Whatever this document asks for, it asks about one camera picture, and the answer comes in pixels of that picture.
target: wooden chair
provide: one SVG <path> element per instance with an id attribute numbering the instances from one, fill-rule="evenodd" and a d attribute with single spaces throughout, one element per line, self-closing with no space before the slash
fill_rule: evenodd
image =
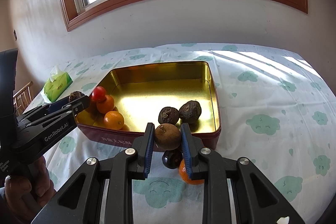
<path id="1" fill-rule="evenodd" d="M 32 85 L 33 82 L 30 81 L 13 96 L 14 108 L 16 109 L 17 116 L 21 115 L 32 102 L 32 96 L 30 93 L 30 87 Z"/>

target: human hand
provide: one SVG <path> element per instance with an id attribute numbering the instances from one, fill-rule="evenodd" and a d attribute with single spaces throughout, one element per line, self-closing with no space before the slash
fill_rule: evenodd
<path id="1" fill-rule="evenodd" d="M 34 165 L 39 172 L 34 189 L 38 196 L 36 201 L 43 207 L 54 196 L 56 191 L 45 167 L 45 158 L 43 156 L 40 157 Z M 28 194 L 31 189 L 32 185 L 25 177 L 7 176 L 5 179 L 5 197 L 8 207 L 14 214 L 26 221 L 32 221 L 35 217 L 35 213 L 27 207 L 22 199 L 22 196 Z"/>

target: floral tablecloth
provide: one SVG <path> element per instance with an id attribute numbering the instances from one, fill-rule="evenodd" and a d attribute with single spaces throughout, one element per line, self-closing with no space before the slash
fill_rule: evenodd
<path id="1" fill-rule="evenodd" d="M 216 82 L 222 122 L 216 151 L 250 158 L 304 221 L 315 223 L 336 191 L 336 97 L 298 54 L 222 43 L 111 52 L 60 64 L 73 79 L 61 98 L 75 90 L 89 95 L 113 68 L 188 60 L 207 61 Z M 38 95 L 29 109 L 42 104 Z M 122 149 L 73 130 L 45 154 L 56 190 L 87 158 L 103 160 Z M 154 152 L 149 178 L 133 183 L 134 223 L 201 223 L 203 186 L 184 183 L 161 157 Z"/>

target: stacked fruit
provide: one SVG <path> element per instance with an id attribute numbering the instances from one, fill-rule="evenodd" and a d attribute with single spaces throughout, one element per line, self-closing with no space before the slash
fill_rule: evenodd
<path id="1" fill-rule="evenodd" d="M 160 125 L 155 129 L 154 140 L 157 146 L 166 150 L 162 156 L 162 163 L 169 169 L 179 167 L 181 178 L 189 184 L 202 184 L 204 180 L 191 180 L 185 170 L 183 155 L 181 152 L 182 135 L 175 126 L 181 118 L 182 122 L 189 124 L 196 123 L 201 115 L 202 109 L 197 101 L 185 103 L 179 110 L 174 107 L 164 107 L 159 114 Z"/>
<path id="2" fill-rule="evenodd" d="M 96 105 L 97 110 L 104 114 L 104 126 L 112 130 L 129 131 L 128 126 L 125 124 L 123 115 L 116 111 L 115 102 L 112 96 L 107 95 L 106 90 L 102 86 L 94 88 L 91 94 L 92 105 Z"/>

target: dried fruit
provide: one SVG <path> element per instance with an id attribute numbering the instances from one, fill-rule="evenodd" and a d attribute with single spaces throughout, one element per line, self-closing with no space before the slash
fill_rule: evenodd
<path id="1" fill-rule="evenodd" d="M 178 173 L 180 174 L 182 180 L 185 181 L 185 182 L 187 182 L 188 184 L 198 185 L 198 184 L 202 184 L 202 183 L 204 183 L 204 179 L 200 179 L 200 180 L 191 180 L 191 179 L 188 177 L 187 171 L 185 170 L 184 160 L 181 161 L 180 167 L 179 167 L 179 169 L 178 169 Z"/>
<path id="2" fill-rule="evenodd" d="M 158 122 L 160 124 L 170 123 L 175 125 L 179 121 L 179 111 L 174 107 L 164 107 L 159 114 Z"/>
<path id="3" fill-rule="evenodd" d="M 102 102 L 97 102 L 97 109 L 100 113 L 106 114 L 112 111 L 115 107 L 114 99 L 110 95 L 106 95 L 106 99 Z"/>
<path id="4" fill-rule="evenodd" d="M 163 153 L 162 163 L 165 167 L 169 169 L 176 169 L 180 166 L 182 159 L 183 156 L 180 150 L 167 150 Z"/>
<path id="5" fill-rule="evenodd" d="M 83 96 L 85 96 L 85 94 L 80 92 L 80 91 L 71 92 L 70 95 L 69 95 L 69 102 L 72 102 L 72 101 L 74 101 L 76 99 L 79 99 Z"/>
<path id="6" fill-rule="evenodd" d="M 157 146 L 164 150 L 174 150 L 181 144 L 182 135 L 179 129 L 170 124 L 159 125 L 154 132 L 154 140 Z"/>
<path id="7" fill-rule="evenodd" d="M 124 117 L 120 112 L 109 111 L 105 114 L 104 125 L 108 129 L 120 130 L 125 124 Z"/>
<path id="8" fill-rule="evenodd" d="M 185 103 L 178 111 L 182 122 L 195 123 L 202 113 L 202 108 L 199 102 L 189 101 Z"/>

